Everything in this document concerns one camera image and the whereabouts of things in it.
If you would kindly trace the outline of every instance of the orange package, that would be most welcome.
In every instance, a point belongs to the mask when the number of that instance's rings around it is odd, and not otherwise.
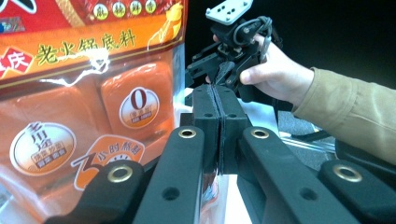
[[[0,223],[65,215],[108,163],[163,152],[184,99],[188,1],[145,3],[0,4]],[[43,23],[48,11],[61,19]]]
[[[172,89],[169,64],[161,62],[144,64],[106,80],[101,94],[113,133],[146,146],[167,138],[175,127]],[[158,154],[148,151],[141,162],[150,161],[152,153]]]

